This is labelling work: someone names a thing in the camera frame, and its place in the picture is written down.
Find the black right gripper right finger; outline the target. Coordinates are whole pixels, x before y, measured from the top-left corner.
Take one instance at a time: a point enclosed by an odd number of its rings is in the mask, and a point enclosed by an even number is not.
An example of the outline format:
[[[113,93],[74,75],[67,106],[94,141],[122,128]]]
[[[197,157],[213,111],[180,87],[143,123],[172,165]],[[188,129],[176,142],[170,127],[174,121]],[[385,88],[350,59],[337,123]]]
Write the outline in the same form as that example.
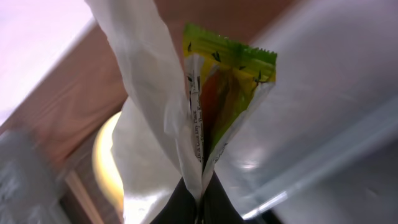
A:
[[[214,172],[203,196],[204,224],[245,224]]]

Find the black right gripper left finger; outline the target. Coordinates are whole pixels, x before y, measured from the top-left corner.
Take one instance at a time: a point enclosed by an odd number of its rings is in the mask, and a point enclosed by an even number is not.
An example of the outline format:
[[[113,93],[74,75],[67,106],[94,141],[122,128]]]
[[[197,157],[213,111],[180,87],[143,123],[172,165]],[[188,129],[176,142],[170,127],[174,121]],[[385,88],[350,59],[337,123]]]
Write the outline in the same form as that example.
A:
[[[197,205],[181,178],[169,201],[150,224],[194,224]]]

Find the white napkin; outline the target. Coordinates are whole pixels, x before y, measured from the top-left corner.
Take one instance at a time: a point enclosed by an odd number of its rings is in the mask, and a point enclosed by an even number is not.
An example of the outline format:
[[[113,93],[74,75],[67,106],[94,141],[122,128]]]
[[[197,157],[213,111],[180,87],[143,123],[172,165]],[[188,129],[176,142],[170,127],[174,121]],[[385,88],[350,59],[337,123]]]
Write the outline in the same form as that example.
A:
[[[185,74],[154,1],[88,5],[116,56],[127,100],[111,149],[123,182],[125,223],[151,223],[181,178],[198,205],[201,165],[193,152]]]

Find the yellow plate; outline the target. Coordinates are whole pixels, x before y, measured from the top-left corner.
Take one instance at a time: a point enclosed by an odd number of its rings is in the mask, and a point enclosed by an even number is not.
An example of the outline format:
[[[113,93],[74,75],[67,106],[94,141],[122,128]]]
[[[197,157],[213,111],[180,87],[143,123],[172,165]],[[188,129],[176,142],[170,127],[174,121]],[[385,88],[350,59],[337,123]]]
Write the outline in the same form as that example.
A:
[[[114,114],[99,129],[93,145],[92,166],[100,191],[122,216],[124,208],[123,182],[111,152],[113,131],[120,115],[121,112]]]

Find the green yellow snack wrapper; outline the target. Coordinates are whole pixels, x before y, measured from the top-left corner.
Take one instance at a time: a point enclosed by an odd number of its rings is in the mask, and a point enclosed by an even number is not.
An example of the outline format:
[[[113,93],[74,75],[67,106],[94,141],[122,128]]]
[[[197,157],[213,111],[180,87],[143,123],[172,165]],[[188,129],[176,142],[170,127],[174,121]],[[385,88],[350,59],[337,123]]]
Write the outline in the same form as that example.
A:
[[[210,170],[255,97],[276,81],[277,53],[188,23],[183,30],[196,147]]]

